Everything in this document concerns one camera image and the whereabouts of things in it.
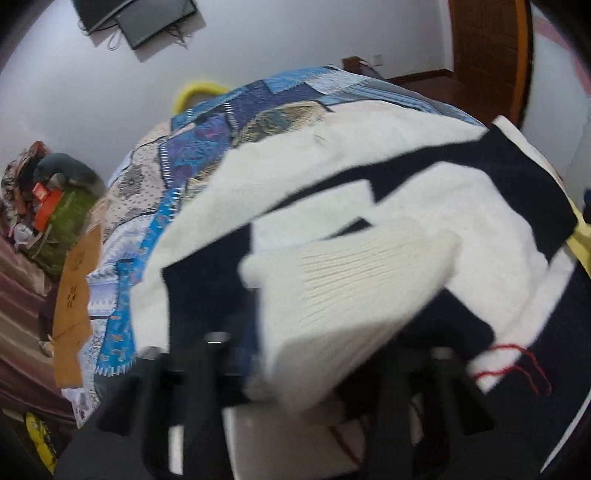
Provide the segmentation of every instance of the bedspread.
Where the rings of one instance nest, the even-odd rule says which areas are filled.
[[[284,72],[198,103],[144,137],[108,182],[99,265],[87,276],[93,335],[79,352],[83,385],[98,404],[95,374],[127,372],[137,357],[129,289],[142,279],[167,225],[208,184],[225,152],[322,121],[331,107],[383,100],[433,115],[480,122],[444,103],[335,67]]]

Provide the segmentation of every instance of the wall outlet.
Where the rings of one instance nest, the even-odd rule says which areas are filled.
[[[384,56],[382,54],[374,55],[374,60],[372,62],[374,67],[379,67],[384,64]]]

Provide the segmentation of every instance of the orange tag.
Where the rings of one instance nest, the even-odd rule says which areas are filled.
[[[41,183],[37,183],[33,187],[33,195],[37,198],[37,200],[43,203],[49,195],[49,190],[47,190]]]

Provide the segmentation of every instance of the baseboard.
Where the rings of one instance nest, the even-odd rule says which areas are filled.
[[[405,83],[418,82],[419,80],[427,80],[435,77],[453,77],[453,72],[447,69],[429,70],[428,72],[411,73],[410,75],[403,75],[401,77],[394,77],[389,79],[394,85],[404,85]]]

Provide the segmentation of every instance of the wooden floor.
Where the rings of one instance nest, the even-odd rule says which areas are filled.
[[[504,102],[499,104],[490,96],[478,95],[462,83],[449,77],[418,80],[403,83],[400,86],[433,100],[457,106],[487,126],[497,115],[507,115],[507,106],[504,105]]]

